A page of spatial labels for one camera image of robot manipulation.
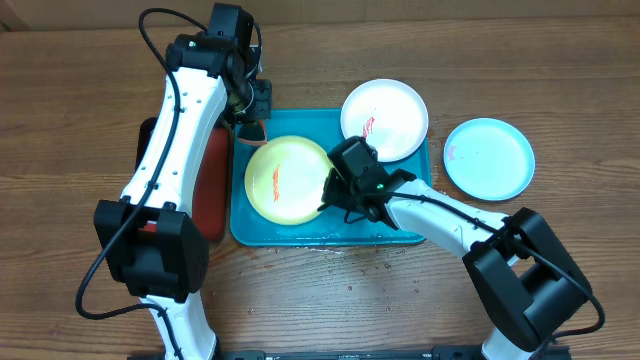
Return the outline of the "yellow plate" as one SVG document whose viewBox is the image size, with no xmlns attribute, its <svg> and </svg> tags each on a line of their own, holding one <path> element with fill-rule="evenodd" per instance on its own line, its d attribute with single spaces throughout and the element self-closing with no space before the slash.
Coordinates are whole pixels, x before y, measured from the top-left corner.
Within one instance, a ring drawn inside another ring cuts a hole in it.
<svg viewBox="0 0 640 360">
<path fill-rule="evenodd" d="M 249 203 L 266 220 L 299 225 L 319 216 L 332 165 L 326 151 L 301 136 L 281 136 L 250 158 L 244 185 Z"/>
</svg>

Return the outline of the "light blue plate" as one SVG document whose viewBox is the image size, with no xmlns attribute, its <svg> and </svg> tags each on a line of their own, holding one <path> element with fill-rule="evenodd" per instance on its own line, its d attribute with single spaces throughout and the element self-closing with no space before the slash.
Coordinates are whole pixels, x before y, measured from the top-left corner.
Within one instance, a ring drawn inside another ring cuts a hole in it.
<svg viewBox="0 0 640 360">
<path fill-rule="evenodd" d="M 521 194 L 536 168 L 533 147 L 523 133 L 494 118 L 476 118 L 457 126 L 445 142 L 443 163 L 460 190 L 495 202 Z"/>
</svg>

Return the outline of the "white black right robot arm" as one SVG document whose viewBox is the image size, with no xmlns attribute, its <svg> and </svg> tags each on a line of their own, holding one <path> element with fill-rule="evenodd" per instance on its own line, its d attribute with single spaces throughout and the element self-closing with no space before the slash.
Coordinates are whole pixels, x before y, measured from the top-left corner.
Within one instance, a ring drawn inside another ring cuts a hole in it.
<svg viewBox="0 0 640 360">
<path fill-rule="evenodd" d="M 459 257 L 494 329 L 486 359 L 533 359 L 566 336 L 561 326 L 585 303 L 589 281 L 544 218 L 480 210 L 415 175 L 381 167 L 330 171 L 322 200 L 371 222 L 425 237 Z"/>
</svg>

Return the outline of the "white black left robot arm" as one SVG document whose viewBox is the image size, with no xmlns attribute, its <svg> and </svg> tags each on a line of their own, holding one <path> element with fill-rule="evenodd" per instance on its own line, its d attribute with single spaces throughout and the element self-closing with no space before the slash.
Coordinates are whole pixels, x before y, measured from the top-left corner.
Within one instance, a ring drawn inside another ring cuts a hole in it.
<svg viewBox="0 0 640 360">
<path fill-rule="evenodd" d="M 106 263 L 112 278 L 154 317 L 163 359 L 215 359 L 219 346 L 200 289 L 209 245 L 192 216 L 194 194 L 214 127 L 262 120 L 270 84 L 257 79 L 261 47 L 218 30 L 180 35 L 161 64 L 162 109 L 119 200 L 102 200 L 94 226 L 102 247 L 88 273 Z"/>
</svg>

